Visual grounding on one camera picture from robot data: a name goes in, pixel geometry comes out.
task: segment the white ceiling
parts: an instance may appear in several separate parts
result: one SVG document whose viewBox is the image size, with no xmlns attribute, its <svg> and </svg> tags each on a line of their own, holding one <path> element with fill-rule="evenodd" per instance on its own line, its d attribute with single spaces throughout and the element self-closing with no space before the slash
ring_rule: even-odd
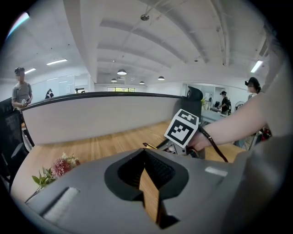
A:
<svg viewBox="0 0 293 234">
<path fill-rule="evenodd" d="M 66 4 L 69 2 L 71 6 L 80 7 L 79 14 L 70 16 Z M 225 66 L 249 75 L 255 62 L 261 59 L 264 20 L 244 0 L 96 2 L 97 7 L 104 3 L 99 21 L 91 17 L 95 13 L 94 3 L 89 9 L 89 5 L 82 5 L 82 1 L 79 4 L 79 0 L 39 1 L 29 10 L 30 18 L 5 43 L 1 51 L 0 78 L 14 78 L 13 70 L 18 66 L 37 69 L 26 75 L 28 79 L 44 77 L 44 74 L 50 77 L 56 71 L 69 75 L 73 70 L 76 72 L 76 68 L 80 73 L 89 72 L 93 76 L 93 68 L 98 68 L 93 80 L 105 84 L 117 78 L 118 69 L 125 69 L 128 84 L 138 85 L 144 80 L 147 85 L 150 77 L 158 77 L 184 64 Z M 140 16 L 147 8 L 150 20 L 142 21 Z M 72 28 L 79 26 L 83 42 L 77 38 L 81 33 L 72 33 Z M 94 31 L 90 37 L 85 35 L 86 26 Z M 68 62 L 46 65 L 65 58 Z M 266 72 L 264 63 L 257 75 L 265 76 Z M 180 79 L 184 80 L 184 74 L 178 77 Z"/>
</svg>

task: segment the ceiling light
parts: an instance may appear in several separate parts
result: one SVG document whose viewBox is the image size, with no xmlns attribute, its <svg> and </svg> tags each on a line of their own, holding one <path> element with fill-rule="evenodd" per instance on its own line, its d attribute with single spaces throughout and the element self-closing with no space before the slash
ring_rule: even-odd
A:
<svg viewBox="0 0 293 234">
<path fill-rule="evenodd" d="M 58 77 L 56 77 L 56 78 L 51 78 L 51 79 L 49 79 L 49 80 L 54 80 L 54 79 L 58 79 Z"/>
<path fill-rule="evenodd" d="M 31 72 L 31 71 L 34 71 L 34 70 L 35 70 L 35 68 L 32 68 L 32 69 L 26 71 L 24 74 L 27 74 L 27 73 L 29 73 L 29 72 Z"/>
<path fill-rule="evenodd" d="M 263 61 L 258 60 L 255 64 L 255 66 L 253 67 L 253 69 L 251 70 L 251 73 L 256 72 L 256 70 L 262 65 Z"/>
<path fill-rule="evenodd" d="M 55 62 L 48 63 L 47 65 L 57 64 L 57 63 L 66 62 L 66 61 L 67 61 L 67 59 L 58 60 L 58 61 L 55 61 Z"/>
<path fill-rule="evenodd" d="M 126 75 L 127 72 L 124 70 L 124 69 L 120 69 L 118 72 L 117 72 L 118 75 Z"/>
<path fill-rule="evenodd" d="M 9 31 L 7 38 L 9 37 L 10 34 L 12 34 L 12 32 L 18 27 L 20 26 L 25 20 L 27 20 L 29 18 L 28 13 L 24 12 L 18 19 L 17 21 L 14 23 L 14 25 L 12 26 L 11 30 Z"/>
</svg>

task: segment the ceiling beam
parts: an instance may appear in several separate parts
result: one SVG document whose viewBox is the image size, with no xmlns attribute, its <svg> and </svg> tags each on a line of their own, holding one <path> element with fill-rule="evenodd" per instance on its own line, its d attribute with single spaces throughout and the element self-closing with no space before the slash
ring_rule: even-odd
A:
<svg viewBox="0 0 293 234">
<path fill-rule="evenodd" d="M 222 4 L 219 0 L 209 0 L 215 14 L 216 31 L 222 55 L 222 63 L 228 67 L 230 63 L 230 41 L 226 18 L 223 14 Z"/>
<path fill-rule="evenodd" d="M 133 26 L 124 24 L 122 22 L 117 22 L 117 21 L 110 21 L 110 20 L 103 20 L 102 23 L 100 24 L 100 27 L 107 27 L 107 28 L 113 28 L 113 29 L 119 29 L 125 32 L 131 32 L 135 35 L 138 35 L 140 37 L 143 37 L 153 43 L 156 43 L 158 46 L 164 48 L 165 50 L 169 51 L 171 54 L 176 56 L 178 59 L 180 59 L 182 62 L 186 63 L 186 58 L 182 56 L 177 50 L 169 46 L 168 44 L 164 43 L 160 38 L 143 31 L 139 28 L 132 30 Z"/>
<path fill-rule="evenodd" d="M 108 64 L 119 64 L 119 65 L 123 65 L 123 66 L 130 66 L 130 67 L 134 67 L 134 68 L 140 68 L 140 69 L 144 69 L 144 70 L 148 70 L 148 71 L 151 71 L 153 73 L 157 73 L 159 71 L 156 71 L 155 69 L 152 69 L 150 67 L 147 67 L 147 66 L 143 66 L 143 65 L 135 65 L 135 64 L 132 64 L 132 63 L 128 63 L 128 62 L 121 62 L 121 61 L 115 61 L 115 63 L 110 60 L 110 59 L 104 59 L 104 58 L 98 58 L 97 59 L 97 62 L 98 63 L 108 63 Z"/>
<path fill-rule="evenodd" d="M 157 11 L 159 11 L 162 15 L 166 16 L 182 33 L 186 36 L 186 38 L 193 44 L 201 58 L 205 63 L 208 62 L 206 54 L 203 52 L 202 47 L 200 46 L 197 39 L 189 32 L 183 22 L 181 22 L 180 18 L 176 16 L 174 13 L 171 13 L 171 9 L 165 6 L 156 5 L 154 1 L 150 0 L 138 0 L 146 5 L 150 5 Z"/>
<path fill-rule="evenodd" d="M 135 56 L 138 56 L 138 57 L 141 57 L 141 58 L 144 58 L 144 59 L 148 59 L 150 61 L 153 61 L 157 64 L 160 64 L 162 66 L 165 66 L 167 68 L 171 68 L 171 66 L 169 66 L 168 64 L 166 64 L 165 62 L 163 61 L 160 61 L 154 57 L 151 57 L 151 56 L 148 56 L 148 55 L 145 55 L 145 53 L 142 53 L 140 51 L 137 51 L 137 50 L 134 50 L 134 49 L 130 49 L 130 48 L 123 48 L 121 49 L 120 46 L 113 46 L 113 45 L 107 45 L 107 44 L 101 44 L 99 43 L 98 45 L 98 49 L 105 49 L 105 50 L 113 50 L 113 51 L 121 51 L 123 53 L 129 53 L 129 54 L 133 54 Z"/>
</svg>

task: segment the gray t-shirt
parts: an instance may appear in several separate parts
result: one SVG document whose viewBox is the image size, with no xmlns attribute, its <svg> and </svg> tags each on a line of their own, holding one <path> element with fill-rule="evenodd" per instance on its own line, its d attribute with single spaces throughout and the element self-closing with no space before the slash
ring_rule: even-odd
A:
<svg viewBox="0 0 293 234">
<path fill-rule="evenodd" d="M 17 83 L 12 89 L 12 99 L 16 99 L 19 103 L 21 103 L 23 99 L 27 101 L 31 95 L 32 88 L 27 82 L 24 82 L 22 85 Z"/>
</svg>

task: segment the white partition wall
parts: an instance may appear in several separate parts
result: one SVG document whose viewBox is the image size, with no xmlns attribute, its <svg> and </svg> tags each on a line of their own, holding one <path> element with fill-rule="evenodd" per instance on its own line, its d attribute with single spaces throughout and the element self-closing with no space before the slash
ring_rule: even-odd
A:
<svg viewBox="0 0 293 234">
<path fill-rule="evenodd" d="M 108 96 L 48 103 L 23 110 L 33 142 L 92 138 L 171 120 L 179 98 Z"/>
</svg>

